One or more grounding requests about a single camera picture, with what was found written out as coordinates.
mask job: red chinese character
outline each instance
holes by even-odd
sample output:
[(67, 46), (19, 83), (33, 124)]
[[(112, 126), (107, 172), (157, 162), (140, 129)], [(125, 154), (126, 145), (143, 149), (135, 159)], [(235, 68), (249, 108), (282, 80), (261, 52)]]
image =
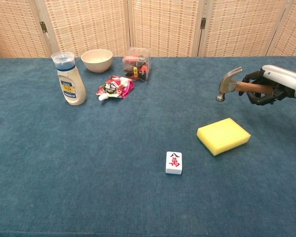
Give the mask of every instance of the red chinese character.
[(173, 157), (173, 158), (172, 158), (172, 162), (171, 162), (171, 163), (169, 163), (169, 164), (171, 164), (172, 166), (173, 166), (173, 165), (175, 165), (176, 167), (178, 167), (178, 166), (180, 165), (180, 163), (178, 163), (178, 161), (177, 161), (177, 158), (176, 158), (176, 157)]

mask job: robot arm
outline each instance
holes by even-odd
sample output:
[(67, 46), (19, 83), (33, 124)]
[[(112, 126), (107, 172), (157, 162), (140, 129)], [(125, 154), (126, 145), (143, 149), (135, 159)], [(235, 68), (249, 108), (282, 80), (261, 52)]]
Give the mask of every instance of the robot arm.
[(242, 82), (271, 85), (274, 92), (261, 95), (260, 93), (247, 92), (252, 104), (273, 104), (276, 100), (285, 97), (296, 98), (296, 73), (273, 65), (264, 65), (259, 71), (247, 74)]

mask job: white bottle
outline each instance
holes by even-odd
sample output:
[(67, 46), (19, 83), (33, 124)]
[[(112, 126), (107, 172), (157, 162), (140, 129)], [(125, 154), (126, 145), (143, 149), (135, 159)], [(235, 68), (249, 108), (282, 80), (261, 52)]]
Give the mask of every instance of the white bottle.
[(85, 101), (86, 92), (74, 63), (74, 54), (58, 52), (54, 53), (51, 58), (56, 65), (59, 84), (65, 99), (71, 105), (81, 105)]

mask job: yellow sponge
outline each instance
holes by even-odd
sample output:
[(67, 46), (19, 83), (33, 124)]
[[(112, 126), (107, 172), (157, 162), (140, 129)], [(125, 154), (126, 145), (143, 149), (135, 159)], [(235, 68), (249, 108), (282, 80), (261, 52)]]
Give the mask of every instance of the yellow sponge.
[(245, 144), (251, 135), (231, 118), (200, 127), (197, 137), (216, 156)]

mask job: pink snack pouch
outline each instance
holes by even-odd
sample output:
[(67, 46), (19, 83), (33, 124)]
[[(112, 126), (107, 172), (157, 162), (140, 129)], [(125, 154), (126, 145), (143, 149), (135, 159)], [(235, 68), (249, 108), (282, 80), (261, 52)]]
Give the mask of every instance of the pink snack pouch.
[(134, 87), (134, 82), (129, 78), (111, 76), (99, 87), (96, 94), (99, 95), (99, 100), (106, 100), (109, 97), (124, 99)]

